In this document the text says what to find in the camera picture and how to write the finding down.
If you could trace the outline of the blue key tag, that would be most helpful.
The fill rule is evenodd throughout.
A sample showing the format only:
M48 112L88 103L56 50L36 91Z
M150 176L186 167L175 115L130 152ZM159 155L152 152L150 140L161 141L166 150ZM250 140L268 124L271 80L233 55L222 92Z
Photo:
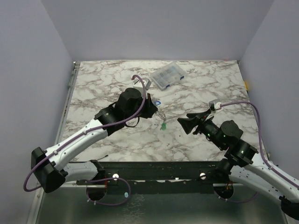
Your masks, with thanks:
M153 104L154 104L155 106L158 106L158 105L161 105L161 102L157 100L157 101L153 102Z

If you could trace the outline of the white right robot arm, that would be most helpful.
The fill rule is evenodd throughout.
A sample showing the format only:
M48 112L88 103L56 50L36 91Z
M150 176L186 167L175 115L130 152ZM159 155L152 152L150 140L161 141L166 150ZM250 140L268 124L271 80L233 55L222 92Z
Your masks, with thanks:
M214 114L189 113L178 122L186 134L203 134L206 139L225 151L215 168L219 182L241 183L277 202L281 210L293 219L299 218L299 181L274 166L255 147L241 139L243 131L233 120L221 126L213 122Z

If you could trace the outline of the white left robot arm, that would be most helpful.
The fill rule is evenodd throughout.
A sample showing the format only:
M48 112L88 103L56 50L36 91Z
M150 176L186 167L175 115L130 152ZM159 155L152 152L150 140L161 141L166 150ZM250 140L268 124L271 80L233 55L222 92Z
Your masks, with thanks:
M72 160L94 143L126 127L131 119L149 119L157 112L150 94L143 89L127 88L118 100L101 109L83 128L64 141L31 153L31 173L46 193L60 188L65 182L89 180L98 184L103 180L101 166L95 160Z

